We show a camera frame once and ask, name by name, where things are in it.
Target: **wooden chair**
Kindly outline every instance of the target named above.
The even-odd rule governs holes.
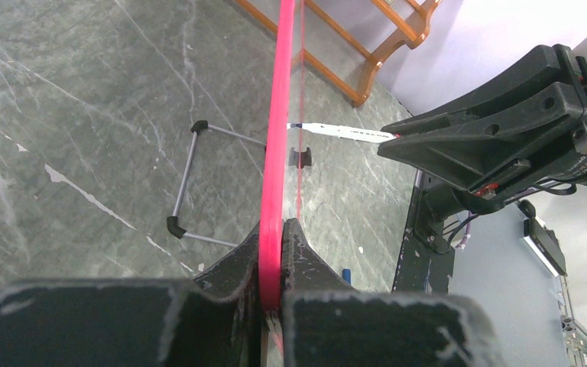
[[[354,107],[370,96],[381,65],[403,45],[414,49],[426,40],[430,19],[441,0],[371,0],[395,25],[395,30],[369,52],[314,0],[300,0],[304,7],[305,40],[302,59],[345,93]],[[345,6],[364,0],[342,0]],[[277,33],[279,0],[235,0],[269,31]]]

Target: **robotic arm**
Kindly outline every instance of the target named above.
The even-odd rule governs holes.
[[[414,234],[444,248],[443,222],[455,213],[489,214],[535,190],[587,186],[586,60],[566,46],[537,46],[483,86],[382,131],[401,137],[379,155],[434,178]],[[543,186],[560,184],[570,187]]]

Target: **black metal bracket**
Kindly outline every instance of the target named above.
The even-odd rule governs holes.
[[[290,167],[312,167],[312,151],[309,147],[305,151],[296,151],[291,148],[289,150],[289,166]]]
[[[438,177],[462,209],[490,213],[544,177],[587,173],[587,65],[569,47],[537,46],[472,92],[382,131],[400,137],[379,155]]]
[[[449,249],[450,244],[447,244],[442,237],[444,222],[427,216],[424,199],[428,189],[443,184],[430,174],[420,171],[417,173],[397,259],[393,293],[413,291],[447,294],[449,292],[449,279],[453,276],[456,252]]]

